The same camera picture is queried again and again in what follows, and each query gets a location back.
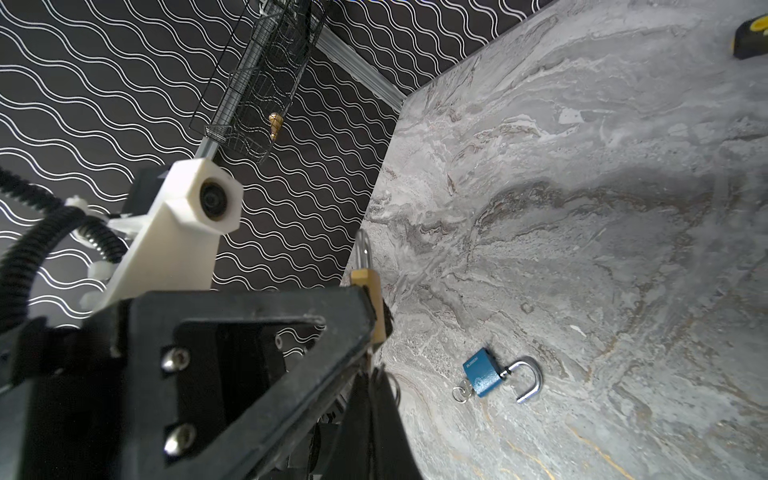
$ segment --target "blue padlock body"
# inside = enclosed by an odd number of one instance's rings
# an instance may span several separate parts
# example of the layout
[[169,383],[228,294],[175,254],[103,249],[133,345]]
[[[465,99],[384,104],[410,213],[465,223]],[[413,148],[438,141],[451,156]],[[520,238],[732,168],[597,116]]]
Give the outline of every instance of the blue padlock body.
[[471,359],[464,362],[464,373],[480,397],[488,395],[488,392],[502,382],[498,371],[496,360],[486,349],[480,349]]

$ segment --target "padlock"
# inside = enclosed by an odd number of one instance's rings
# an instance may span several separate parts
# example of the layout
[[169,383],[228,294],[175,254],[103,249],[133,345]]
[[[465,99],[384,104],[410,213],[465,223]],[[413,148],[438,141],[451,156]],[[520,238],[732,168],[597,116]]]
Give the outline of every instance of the padlock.
[[519,366],[527,366],[533,371],[535,382],[526,393],[517,398],[517,403],[523,403],[533,395],[536,395],[544,383],[544,376],[535,360],[530,357],[523,357],[515,360],[506,369],[500,370],[496,359],[493,358],[487,349],[480,349],[469,360],[464,362],[464,373],[467,379],[458,386],[453,387],[453,399],[459,403],[466,403],[473,393],[479,397],[484,397],[499,386]]

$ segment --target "black cable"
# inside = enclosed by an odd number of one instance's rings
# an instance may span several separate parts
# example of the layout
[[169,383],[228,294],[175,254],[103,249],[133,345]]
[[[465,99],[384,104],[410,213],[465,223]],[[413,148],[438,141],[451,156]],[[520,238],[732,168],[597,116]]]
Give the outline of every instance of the black cable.
[[0,192],[44,214],[64,206],[60,198],[3,168],[0,168]]
[[62,207],[27,230],[0,261],[0,333],[27,319],[35,274],[48,254],[85,221],[77,207]]
[[[64,206],[60,198],[3,168],[0,168],[0,192],[44,214]],[[97,217],[89,217],[78,232],[110,263],[120,263],[127,252],[120,238]]]

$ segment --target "black and yellow tool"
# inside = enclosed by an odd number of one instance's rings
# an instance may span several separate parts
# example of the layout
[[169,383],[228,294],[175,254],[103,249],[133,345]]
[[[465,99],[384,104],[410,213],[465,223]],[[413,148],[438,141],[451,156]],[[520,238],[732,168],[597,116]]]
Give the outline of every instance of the black and yellow tool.
[[731,51],[739,60],[768,53],[768,15],[741,24],[733,36]]

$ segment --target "white plastic bracket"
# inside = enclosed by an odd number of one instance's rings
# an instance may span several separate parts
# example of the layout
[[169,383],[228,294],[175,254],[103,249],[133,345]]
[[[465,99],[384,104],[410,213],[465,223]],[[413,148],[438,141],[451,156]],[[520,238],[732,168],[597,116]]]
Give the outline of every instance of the white plastic bracket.
[[[204,184],[220,186],[227,209],[210,219],[200,203]],[[175,162],[149,212],[108,226],[135,235],[96,310],[152,290],[208,290],[222,235],[237,230],[243,186],[210,159]]]

